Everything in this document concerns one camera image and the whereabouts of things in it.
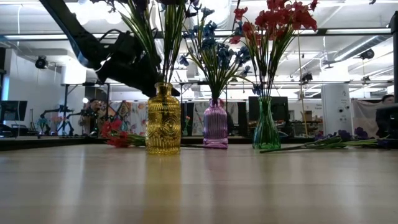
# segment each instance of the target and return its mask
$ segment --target purple glass vase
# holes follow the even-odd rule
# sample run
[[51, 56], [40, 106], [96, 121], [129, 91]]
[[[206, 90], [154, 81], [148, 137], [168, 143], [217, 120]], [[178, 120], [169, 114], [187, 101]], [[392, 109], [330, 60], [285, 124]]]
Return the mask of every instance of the purple glass vase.
[[210, 106], [203, 115], [203, 144], [205, 146], [228, 148], [227, 114], [219, 99], [210, 100]]

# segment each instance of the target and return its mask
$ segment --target vase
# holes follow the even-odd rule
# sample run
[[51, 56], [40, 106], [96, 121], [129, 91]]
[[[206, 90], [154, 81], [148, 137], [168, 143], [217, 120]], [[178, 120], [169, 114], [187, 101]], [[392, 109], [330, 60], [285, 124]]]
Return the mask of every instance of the vase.
[[157, 94], [148, 100], [146, 151], [148, 154], [174, 155], [180, 153], [181, 107], [172, 97], [172, 85], [156, 83]]
[[220, 149], [228, 148], [228, 115], [219, 99], [210, 100], [203, 115], [203, 145]]
[[280, 149], [279, 132], [272, 119], [271, 97], [259, 97], [260, 115], [253, 135], [253, 149]]

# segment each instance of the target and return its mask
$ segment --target table surface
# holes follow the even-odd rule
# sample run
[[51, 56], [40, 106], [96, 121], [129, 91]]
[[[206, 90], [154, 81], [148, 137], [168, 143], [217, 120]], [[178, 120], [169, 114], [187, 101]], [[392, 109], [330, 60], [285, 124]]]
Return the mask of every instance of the table surface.
[[0, 152], [0, 223], [398, 223], [398, 151]]

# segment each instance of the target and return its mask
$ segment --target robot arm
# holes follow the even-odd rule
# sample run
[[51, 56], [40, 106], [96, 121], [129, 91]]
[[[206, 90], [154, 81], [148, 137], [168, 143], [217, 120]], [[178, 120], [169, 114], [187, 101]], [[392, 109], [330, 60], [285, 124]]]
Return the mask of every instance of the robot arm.
[[[120, 32], [114, 44], [102, 44], [80, 25], [63, 0], [40, 2], [68, 37], [78, 61], [86, 68], [94, 69], [102, 83], [112, 78], [149, 97], [155, 96], [155, 71], [141, 45], [129, 32]], [[173, 88], [172, 95], [179, 96], [180, 93]]]

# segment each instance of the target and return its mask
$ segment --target yellow glass vase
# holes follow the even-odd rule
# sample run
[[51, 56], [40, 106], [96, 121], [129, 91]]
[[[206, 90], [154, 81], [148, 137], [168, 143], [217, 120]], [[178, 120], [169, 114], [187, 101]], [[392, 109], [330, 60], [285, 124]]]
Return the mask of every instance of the yellow glass vase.
[[180, 153], [181, 107], [172, 97], [172, 85], [156, 83], [157, 94], [148, 100], [146, 148], [148, 154], [174, 155]]

